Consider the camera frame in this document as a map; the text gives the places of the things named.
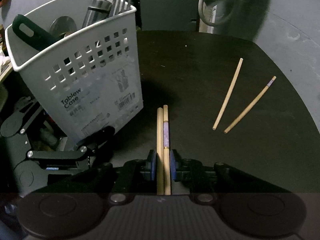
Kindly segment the dark grey cabinet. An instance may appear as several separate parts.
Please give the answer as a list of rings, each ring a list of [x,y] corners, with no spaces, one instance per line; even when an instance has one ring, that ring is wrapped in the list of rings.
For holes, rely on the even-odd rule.
[[[140,0],[142,30],[198,31],[199,0]]]

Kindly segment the steel fork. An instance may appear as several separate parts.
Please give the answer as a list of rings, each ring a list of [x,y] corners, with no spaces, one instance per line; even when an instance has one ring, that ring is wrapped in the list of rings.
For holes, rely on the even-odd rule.
[[[132,0],[113,0],[111,11],[108,17],[113,17],[122,12],[127,12],[131,10],[131,2]]]

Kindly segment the plain wooden chopstick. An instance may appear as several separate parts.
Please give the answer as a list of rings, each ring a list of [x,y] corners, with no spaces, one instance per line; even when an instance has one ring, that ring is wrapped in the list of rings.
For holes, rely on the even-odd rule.
[[[164,194],[163,108],[157,109],[157,195]]]
[[[219,113],[218,113],[218,115],[217,115],[217,118],[216,118],[216,120],[215,120],[215,122],[214,122],[214,124],[213,124],[212,129],[213,129],[214,131],[217,129],[217,127],[218,127],[218,125],[219,125],[219,123],[220,123],[220,120],[221,120],[221,118],[222,118],[222,116],[223,116],[223,114],[224,114],[224,111],[225,111],[225,109],[226,109],[226,107],[227,107],[227,104],[228,104],[228,102],[229,102],[229,100],[230,100],[232,91],[233,91],[233,89],[234,89],[235,83],[236,83],[237,78],[238,78],[239,73],[240,73],[240,69],[241,69],[241,67],[242,67],[242,63],[243,63],[243,58],[240,58],[239,63],[238,63],[238,65],[237,65],[237,67],[236,67],[234,76],[233,76],[233,78],[232,78],[231,84],[230,84],[230,86],[229,86],[229,88],[228,88],[227,94],[226,94],[225,99],[224,99],[224,101],[223,101],[223,104],[222,104],[222,106],[221,106],[221,108],[220,108],[220,111],[219,111]]]

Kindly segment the grey perforated utensil basket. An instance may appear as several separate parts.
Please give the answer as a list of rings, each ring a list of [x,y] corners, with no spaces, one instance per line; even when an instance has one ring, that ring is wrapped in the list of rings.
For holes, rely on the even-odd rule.
[[[44,30],[61,16],[77,31],[42,51],[8,26],[7,50],[33,96],[74,142],[106,126],[120,130],[142,108],[136,8],[82,28],[92,0],[52,0],[26,17]]]

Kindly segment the grey curved pipe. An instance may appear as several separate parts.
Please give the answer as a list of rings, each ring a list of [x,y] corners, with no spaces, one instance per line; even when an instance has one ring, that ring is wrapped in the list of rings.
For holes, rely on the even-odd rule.
[[[199,0],[198,13],[202,23],[218,27],[231,20],[236,10],[237,0]]]

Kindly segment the purple banded wooden chopstick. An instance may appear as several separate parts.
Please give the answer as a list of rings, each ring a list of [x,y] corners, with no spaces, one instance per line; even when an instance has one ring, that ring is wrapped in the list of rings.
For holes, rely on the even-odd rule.
[[[272,86],[274,81],[277,79],[273,76],[272,79],[267,83],[267,85],[262,89],[262,91],[253,99],[252,102],[236,117],[236,119],[223,131],[224,134],[229,133],[248,113],[249,111],[258,103],[258,101],[263,97],[263,95]]]

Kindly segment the steel spoon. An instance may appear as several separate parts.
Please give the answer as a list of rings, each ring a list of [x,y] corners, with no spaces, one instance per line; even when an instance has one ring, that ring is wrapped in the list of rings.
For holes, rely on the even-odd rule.
[[[75,21],[69,16],[57,18],[50,26],[49,33],[56,38],[64,38],[77,31]]]

